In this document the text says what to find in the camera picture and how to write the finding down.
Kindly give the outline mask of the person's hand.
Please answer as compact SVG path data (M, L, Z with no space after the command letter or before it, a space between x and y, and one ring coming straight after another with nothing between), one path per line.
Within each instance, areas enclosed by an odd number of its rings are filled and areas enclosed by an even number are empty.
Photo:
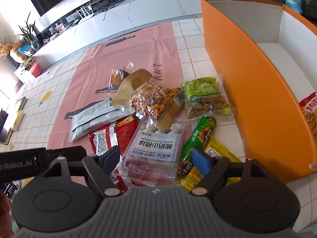
M10 217L11 201L8 196L1 193L0 237L9 238L14 235Z

